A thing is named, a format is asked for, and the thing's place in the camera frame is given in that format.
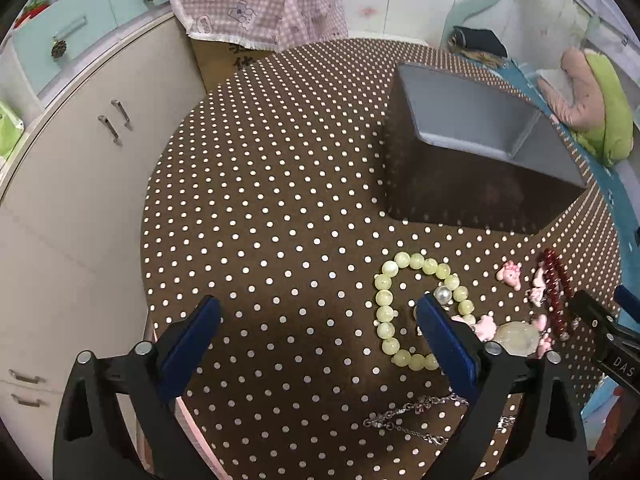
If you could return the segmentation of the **beige curved cabinet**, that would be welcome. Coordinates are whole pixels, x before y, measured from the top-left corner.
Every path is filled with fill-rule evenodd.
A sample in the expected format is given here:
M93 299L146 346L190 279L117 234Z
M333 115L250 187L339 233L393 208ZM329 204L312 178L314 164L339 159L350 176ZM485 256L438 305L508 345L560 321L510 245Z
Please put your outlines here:
M42 478L78 353L143 336L146 188L204 93L182 26L160 18L73 83L2 185L1 419Z

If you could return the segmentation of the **pink green plush toy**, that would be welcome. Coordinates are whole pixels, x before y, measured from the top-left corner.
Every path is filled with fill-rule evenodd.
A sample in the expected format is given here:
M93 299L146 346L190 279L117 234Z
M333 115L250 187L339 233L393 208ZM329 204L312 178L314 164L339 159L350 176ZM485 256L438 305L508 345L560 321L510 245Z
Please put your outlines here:
M602 166L627 159L634 148L634 114L610 59L595 50L569 48L562 55L561 72L569 96L547 74L537 79L555 119Z

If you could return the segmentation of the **grey metal tin box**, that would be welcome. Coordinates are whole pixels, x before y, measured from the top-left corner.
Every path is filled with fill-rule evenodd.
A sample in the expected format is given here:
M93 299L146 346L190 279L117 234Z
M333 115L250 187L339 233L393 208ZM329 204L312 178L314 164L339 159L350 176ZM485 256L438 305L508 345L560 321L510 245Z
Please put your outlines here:
M396 67L382 137L398 220L536 234L587 188L538 107L439 68Z

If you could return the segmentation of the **folded dark clothes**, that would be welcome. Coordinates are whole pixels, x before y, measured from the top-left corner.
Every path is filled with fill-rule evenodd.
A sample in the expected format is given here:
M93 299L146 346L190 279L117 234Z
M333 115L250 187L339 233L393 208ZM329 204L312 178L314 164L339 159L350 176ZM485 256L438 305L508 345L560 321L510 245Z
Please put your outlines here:
M490 29L454 26L447 47L452 53L492 67L503 66L509 58L506 47Z

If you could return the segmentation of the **green white package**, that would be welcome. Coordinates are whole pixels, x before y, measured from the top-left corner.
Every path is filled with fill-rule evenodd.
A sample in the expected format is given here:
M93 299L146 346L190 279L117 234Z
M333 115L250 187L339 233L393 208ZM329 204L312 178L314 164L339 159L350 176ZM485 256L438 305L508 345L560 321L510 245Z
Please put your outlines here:
M24 122L5 102L0 102L0 156L5 162L25 130Z

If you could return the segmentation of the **cardboard box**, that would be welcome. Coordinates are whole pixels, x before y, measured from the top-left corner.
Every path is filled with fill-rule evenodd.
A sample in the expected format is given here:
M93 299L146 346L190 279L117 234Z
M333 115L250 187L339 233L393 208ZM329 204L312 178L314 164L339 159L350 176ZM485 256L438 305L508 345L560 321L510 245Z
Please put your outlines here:
M247 49L228 42L191 39L190 45L207 91L215 90L218 84L244 67L272 55L271 51Z

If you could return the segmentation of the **light blue drawer unit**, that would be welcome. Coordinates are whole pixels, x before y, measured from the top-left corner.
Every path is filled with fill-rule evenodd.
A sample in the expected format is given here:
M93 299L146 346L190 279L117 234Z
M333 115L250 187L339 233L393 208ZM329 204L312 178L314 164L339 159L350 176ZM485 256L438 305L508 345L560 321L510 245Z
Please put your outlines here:
M18 62L39 93L116 28L168 0L29 0L11 34Z

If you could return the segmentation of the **pink checkered cover cloth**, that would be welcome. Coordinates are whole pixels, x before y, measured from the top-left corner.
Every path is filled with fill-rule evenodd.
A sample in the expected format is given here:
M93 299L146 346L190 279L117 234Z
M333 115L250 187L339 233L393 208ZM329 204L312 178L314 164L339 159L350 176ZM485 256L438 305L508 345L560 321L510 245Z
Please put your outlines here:
M342 0L169 0L186 30L200 41L282 52L303 44L344 39Z

